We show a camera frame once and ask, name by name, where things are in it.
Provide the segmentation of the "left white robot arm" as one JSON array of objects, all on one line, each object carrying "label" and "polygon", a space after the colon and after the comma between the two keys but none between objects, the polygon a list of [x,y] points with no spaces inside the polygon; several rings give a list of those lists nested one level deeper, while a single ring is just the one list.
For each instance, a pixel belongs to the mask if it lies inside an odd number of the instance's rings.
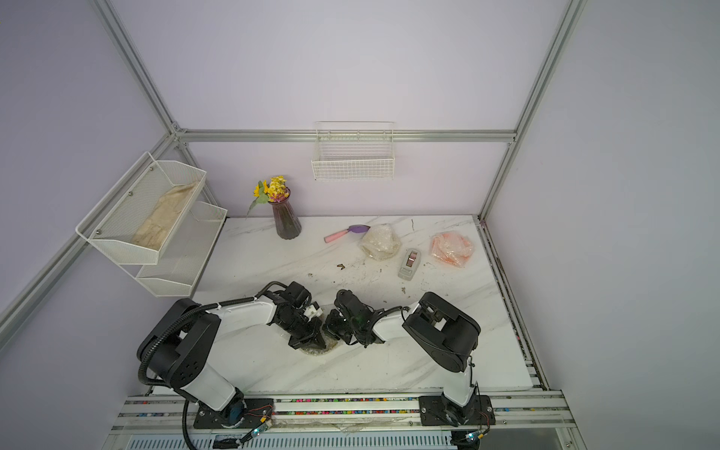
[{"label": "left white robot arm", "polygon": [[301,284],[271,281],[250,297],[202,305],[181,298],[138,348],[138,380],[164,386],[186,401],[232,424],[248,407],[242,391],[220,375],[208,358],[220,337],[253,326],[275,326],[294,350],[325,351],[323,312]]}]

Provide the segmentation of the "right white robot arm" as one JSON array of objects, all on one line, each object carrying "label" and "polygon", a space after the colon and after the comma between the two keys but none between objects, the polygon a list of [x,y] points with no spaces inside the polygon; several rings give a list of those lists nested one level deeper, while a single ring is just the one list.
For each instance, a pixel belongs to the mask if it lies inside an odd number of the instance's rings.
[{"label": "right white robot arm", "polygon": [[449,374],[442,387],[446,403],[464,408],[478,393],[471,356],[477,348],[481,327],[473,317],[435,292],[425,292],[410,306],[373,309],[352,291],[340,290],[322,328],[336,341],[365,348],[411,338]]}]

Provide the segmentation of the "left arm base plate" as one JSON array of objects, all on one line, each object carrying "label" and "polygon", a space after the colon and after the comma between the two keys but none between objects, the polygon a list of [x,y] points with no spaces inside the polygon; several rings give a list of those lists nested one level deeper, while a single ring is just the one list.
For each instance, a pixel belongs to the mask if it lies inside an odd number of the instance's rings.
[{"label": "left arm base plate", "polygon": [[195,429],[255,429],[268,420],[275,407],[270,397],[245,397],[216,412],[201,404],[193,422]]}]

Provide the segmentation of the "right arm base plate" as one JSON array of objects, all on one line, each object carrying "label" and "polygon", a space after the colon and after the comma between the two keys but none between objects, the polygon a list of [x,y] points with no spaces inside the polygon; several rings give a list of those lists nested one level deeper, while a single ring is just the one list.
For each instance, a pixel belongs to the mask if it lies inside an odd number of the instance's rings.
[{"label": "right arm base plate", "polygon": [[496,424],[489,396],[475,393],[465,406],[458,406],[445,396],[422,396],[418,399],[420,421],[425,427],[491,427]]}]

